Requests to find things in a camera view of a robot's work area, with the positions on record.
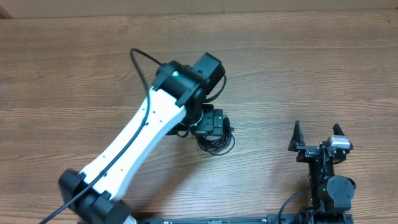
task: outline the cable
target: cable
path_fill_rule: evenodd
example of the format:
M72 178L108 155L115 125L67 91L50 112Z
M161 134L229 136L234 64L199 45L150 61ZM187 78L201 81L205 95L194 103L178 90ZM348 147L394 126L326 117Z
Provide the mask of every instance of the cable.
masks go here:
M216 93L214 96L210 97L209 99L205 99L205 103L210 103L213 100L217 99L217 97L221 94L221 92L224 90L224 87L226 85L226 75L224 75L224 83L223 83L223 87L221 87L221 89L219 90L218 93Z
M218 139L209 140L207 136L197 136L198 146L203 152L207 152L213 156L223 156L229 153L235 146L235 137L232 134L231 123L228 118L223 120L223 135ZM227 148L231 141L234 141L228 151L220 153L223 149Z
M295 197L304 194L305 192L311 190L311 189L312 189L313 187L315 187L315 186L316 186L316 184L312 184L310 187L308 187L308 188L306 188L306 189L304 189L304 190L301 190L301 191L297 192L296 194L293 194L293 196L291 196L289 199L286 200L286 202L282 205L282 207L280 208L279 213L278 213L278 221L279 221L279 224L282 224L282 218L281 218L281 217L282 217L282 212L283 212L284 208L286 207L286 205L287 205L291 200L293 200Z
M142 120L142 123L140 124L140 126L138 127L137 131L134 133L134 135L131 137L131 139L129 140L129 142L123 147L123 149L115 156L115 158L113 158L113 160L97 175L97 177L95 177L95 179L93 181L91 181L90 184L87 185L86 188L84 188L80 193L78 193L76 196L74 196L69 202L63 204L61 207L59 207L56 211L54 211L53 213L51 213L47 218L43 219L43 221L41 221L39 224L44 224L47 223L48 221L50 221L52 218L54 218L56 215L58 215L59 213L61 213L64 209L66 209L67 207L69 207L73 202L76 202L76 200L78 200L81 196L83 196L85 193L87 193L87 191L89 191L94 185L95 183L97 183L102 176L104 176L106 174L106 172L113 166L113 164L123 155L124 152L127 151L127 149L130 147L130 145L132 144L132 142L134 142L134 140L137 138L138 134L141 132L141 130L143 129L143 127L145 126L145 123L148 119L149 116L149 111L150 111L150 96L149 96L149 89L148 89L148 85L145 81L144 75L141 72L141 69L138 66L138 63L136 62L136 59L134 58L134 52L137 52L139 54L142 54L143 56L153 60L155 63L157 64L161 64L158 60L154 59L153 57L151 57L150 55L138 50L138 49L130 49L130 57L131 57L131 61L134 64L134 67L136 68L138 75L142 81L142 84L144 86L145 92L147 94L147 109L146 109L146 113L144 116L144 119Z

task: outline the wall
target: wall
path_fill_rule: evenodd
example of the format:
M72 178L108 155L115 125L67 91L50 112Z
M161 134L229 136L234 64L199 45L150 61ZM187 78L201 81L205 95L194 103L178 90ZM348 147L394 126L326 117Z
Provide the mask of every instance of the wall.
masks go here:
M398 0L0 0L13 18L395 9Z

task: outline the wooden tabletop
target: wooden tabletop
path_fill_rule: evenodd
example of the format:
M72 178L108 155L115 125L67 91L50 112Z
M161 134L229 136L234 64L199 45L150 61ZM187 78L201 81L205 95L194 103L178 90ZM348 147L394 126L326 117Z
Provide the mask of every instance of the wooden tabletop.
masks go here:
M356 223L397 223L394 10L0 20L0 223L38 223L61 206L61 173L81 170L132 118L144 90L131 47L162 62L193 65L205 52L222 60L228 84L214 104L236 128L221 157L192 136L165 137L124 197L135 213L277 213L308 187L308 165L287 151L300 119L308 145L335 122L354 144L335 173L357 183ZM139 63L151 82L157 66ZM66 210L52 223L75 220Z

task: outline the wooden table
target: wooden table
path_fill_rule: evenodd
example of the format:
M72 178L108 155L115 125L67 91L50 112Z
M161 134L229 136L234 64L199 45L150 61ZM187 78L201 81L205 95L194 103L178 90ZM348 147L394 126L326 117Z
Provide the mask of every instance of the wooden table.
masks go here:
M339 121L355 150L335 167L358 185L356 223L398 218L397 11L267 12L0 20L0 223L38 223L62 204L58 178L101 153L144 91L128 56L190 64L209 52L228 84L214 101L237 129L211 157L167 136L124 197L168 218L264 216L308 186L287 146L296 119L309 145ZM139 58L148 82L157 68ZM285 212L308 205L308 195ZM52 223L76 223L70 210Z

